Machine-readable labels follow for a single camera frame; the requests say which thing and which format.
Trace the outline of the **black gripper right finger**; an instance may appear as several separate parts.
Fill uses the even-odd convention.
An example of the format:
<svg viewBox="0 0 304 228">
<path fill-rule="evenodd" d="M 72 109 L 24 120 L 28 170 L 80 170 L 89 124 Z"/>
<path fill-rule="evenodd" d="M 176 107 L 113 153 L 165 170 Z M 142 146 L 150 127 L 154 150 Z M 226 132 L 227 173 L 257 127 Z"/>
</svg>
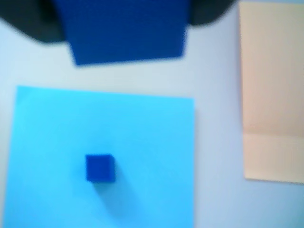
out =
<svg viewBox="0 0 304 228">
<path fill-rule="evenodd" d="M 235 0 L 191 0 L 188 23 L 192 26 L 209 25 L 221 18 Z"/>
</svg>

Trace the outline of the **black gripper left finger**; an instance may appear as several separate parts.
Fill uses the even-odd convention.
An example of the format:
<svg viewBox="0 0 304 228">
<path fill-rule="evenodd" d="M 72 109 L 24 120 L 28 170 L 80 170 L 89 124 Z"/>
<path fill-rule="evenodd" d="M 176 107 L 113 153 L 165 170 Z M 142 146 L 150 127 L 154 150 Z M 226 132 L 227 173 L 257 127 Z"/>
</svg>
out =
<svg viewBox="0 0 304 228">
<path fill-rule="evenodd" d="M 0 18 L 42 43 L 66 40 L 53 0 L 0 0 Z"/>
</svg>

